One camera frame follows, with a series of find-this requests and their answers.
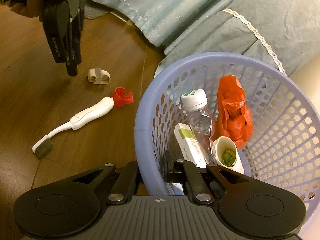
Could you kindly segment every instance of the wooden floor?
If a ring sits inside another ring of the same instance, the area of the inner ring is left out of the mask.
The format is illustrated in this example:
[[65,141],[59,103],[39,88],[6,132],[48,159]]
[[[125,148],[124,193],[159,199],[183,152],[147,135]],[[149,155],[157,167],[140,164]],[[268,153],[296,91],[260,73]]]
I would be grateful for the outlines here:
[[[0,239],[17,240],[12,205],[22,193],[104,163],[122,167],[135,159],[135,114],[164,54],[107,14],[85,20],[83,62],[71,78],[54,62],[41,22],[3,6],[0,19]],[[109,71],[110,84],[88,82],[94,67]],[[32,153],[42,136],[119,86],[132,91],[133,104],[54,136],[53,150],[41,161]]]

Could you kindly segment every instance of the red plastic bag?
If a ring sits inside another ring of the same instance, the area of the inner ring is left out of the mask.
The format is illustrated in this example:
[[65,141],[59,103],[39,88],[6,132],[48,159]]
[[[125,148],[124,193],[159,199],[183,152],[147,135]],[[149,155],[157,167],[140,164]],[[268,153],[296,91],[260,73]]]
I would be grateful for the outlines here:
[[250,108],[245,105],[245,92],[235,76],[220,79],[217,95],[219,115],[213,140],[229,137],[242,148],[253,134]]

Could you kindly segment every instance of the human hand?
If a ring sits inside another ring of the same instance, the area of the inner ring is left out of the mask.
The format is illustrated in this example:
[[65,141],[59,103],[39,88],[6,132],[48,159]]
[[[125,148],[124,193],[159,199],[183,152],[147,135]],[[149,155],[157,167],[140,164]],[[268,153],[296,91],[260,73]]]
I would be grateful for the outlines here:
[[11,10],[17,14],[32,18],[42,14],[44,0],[27,0],[27,6],[23,3],[17,3],[11,7]]

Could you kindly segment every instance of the red plastic object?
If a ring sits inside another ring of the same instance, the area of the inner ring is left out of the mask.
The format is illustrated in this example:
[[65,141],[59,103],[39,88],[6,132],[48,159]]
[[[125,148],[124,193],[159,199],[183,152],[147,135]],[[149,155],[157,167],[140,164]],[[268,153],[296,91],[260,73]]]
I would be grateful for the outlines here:
[[133,95],[130,91],[128,95],[125,95],[125,88],[118,87],[116,91],[112,94],[114,106],[117,108],[123,107],[125,104],[133,103]]
[[241,149],[253,134],[253,120],[245,104],[245,92],[235,76],[220,79],[217,104],[219,115],[212,140],[226,136]]

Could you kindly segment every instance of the plastic water bottle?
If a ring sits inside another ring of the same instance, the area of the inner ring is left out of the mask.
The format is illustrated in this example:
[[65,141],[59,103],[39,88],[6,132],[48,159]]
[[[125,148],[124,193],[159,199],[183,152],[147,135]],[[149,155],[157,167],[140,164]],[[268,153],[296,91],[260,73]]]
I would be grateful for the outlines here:
[[197,89],[185,93],[181,96],[181,101],[203,157],[207,163],[216,163],[214,147],[211,147],[210,143],[216,122],[207,106],[207,96],[204,90]]

